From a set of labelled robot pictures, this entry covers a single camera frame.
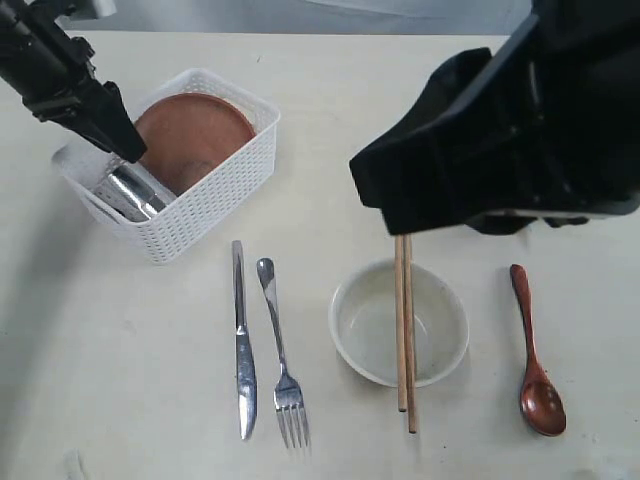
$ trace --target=wooden chopstick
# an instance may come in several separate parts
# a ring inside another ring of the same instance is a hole
[[[407,364],[405,358],[405,284],[404,284],[404,235],[396,236],[396,354],[398,361],[398,410],[407,411]]]
[[[418,431],[416,412],[416,350],[414,341],[413,288],[411,278],[411,237],[403,236],[404,243],[404,347],[406,361],[407,413],[409,417],[409,433]]]

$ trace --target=white basket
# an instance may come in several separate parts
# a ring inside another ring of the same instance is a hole
[[[276,156],[280,112],[207,70],[178,75],[146,98],[131,117],[137,119],[160,99],[179,93],[205,93],[228,101],[247,117],[256,136],[151,220],[131,222],[91,192],[115,165],[123,163],[117,156],[75,139],[53,157],[93,216],[158,264],[184,252],[262,185],[273,173]]]

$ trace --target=spoon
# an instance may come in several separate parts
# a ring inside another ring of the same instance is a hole
[[[555,437],[567,427],[562,400],[538,362],[531,322],[531,291],[527,273],[520,265],[511,265],[511,282],[520,305],[527,342],[527,369],[520,391],[520,409],[536,432]]]

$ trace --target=butter knife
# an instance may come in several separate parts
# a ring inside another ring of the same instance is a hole
[[[236,305],[236,382],[240,438],[248,440],[258,415],[258,384],[245,313],[242,243],[239,240],[234,240],[231,244],[231,250],[233,254],[233,293]]]

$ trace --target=table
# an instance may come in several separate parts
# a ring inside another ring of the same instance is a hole
[[[99,78],[135,102],[202,66],[282,110],[275,175],[165,267],[111,237],[49,165],[68,134],[0,85],[0,478],[640,478],[640,214],[510,237],[466,227],[416,235],[471,325],[461,366],[418,392],[420,435],[395,391],[352,372],[327,328],[337,285],[393,253],[359,203],[348,160],[393,125],[452,54],[503,38],[86,34]],[[233,239],[245,246],[259,416],[241,443]],[[309,411],[310,453],[285,450],[278,364],[253,264],[276,262],[284,340]],[[521,321],[507,267],[530,274],[540,359],[568,429],[548,439],[518,411]]]

